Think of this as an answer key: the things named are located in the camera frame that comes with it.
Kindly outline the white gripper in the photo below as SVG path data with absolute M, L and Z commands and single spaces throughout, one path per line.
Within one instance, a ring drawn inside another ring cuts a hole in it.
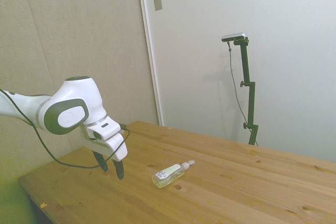
M 100 123 L 96 125 L 81 125 L 84 146 L 91 149 L 99 167 L 108 171 L 104 156 L 112 156 L 112 161 L 119 180 L 124 178 L 122 160 L 127 156 L 128 150 L 123 136 L 119 133 L 121 127 L 118 123 Z

